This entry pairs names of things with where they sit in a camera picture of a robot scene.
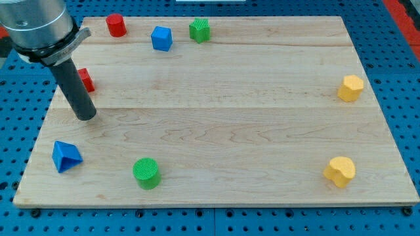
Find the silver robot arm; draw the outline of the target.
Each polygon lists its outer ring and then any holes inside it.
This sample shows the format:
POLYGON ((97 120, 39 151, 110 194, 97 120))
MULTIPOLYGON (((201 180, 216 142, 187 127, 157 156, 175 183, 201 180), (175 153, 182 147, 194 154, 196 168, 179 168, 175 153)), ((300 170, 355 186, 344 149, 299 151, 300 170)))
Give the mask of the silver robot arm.
POLYGON ((91 36, 80 29, 63 0, 1 0, 1 25, 27 63, 57 66, 91 36))

